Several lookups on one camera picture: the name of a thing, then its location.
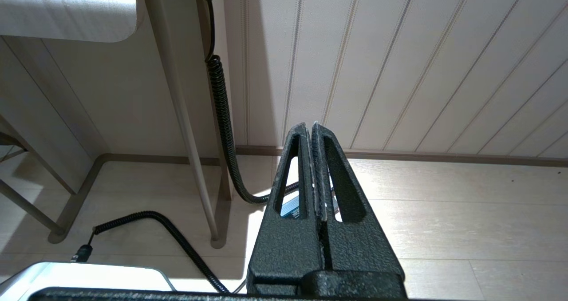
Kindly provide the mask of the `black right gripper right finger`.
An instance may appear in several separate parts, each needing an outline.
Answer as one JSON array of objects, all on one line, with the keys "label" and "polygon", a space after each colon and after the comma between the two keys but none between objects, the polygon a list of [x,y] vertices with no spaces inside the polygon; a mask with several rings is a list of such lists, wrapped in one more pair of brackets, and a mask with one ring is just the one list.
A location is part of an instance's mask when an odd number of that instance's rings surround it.
[{"label": "black right gripper right finger", "polygon": [[323,269],[314,293],[403,293],[404,270],[334,133],[312,128]]}]

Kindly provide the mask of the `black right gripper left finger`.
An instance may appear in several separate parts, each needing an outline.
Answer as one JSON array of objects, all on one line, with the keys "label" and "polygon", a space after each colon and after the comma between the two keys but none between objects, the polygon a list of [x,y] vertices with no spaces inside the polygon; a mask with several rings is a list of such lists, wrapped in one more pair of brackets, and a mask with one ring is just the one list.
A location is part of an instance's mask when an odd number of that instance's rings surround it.
[{"label": "black right gripper left finger", "polygon": [[[312,146],[306,124],[290,129],[248,263],[249,293],[296,293],[305,275],[324,269],[320,228],[325,220],[328,172],[317,167]],[[300,215],[283,218],[285,188],[294,158],[297,159]]]}]

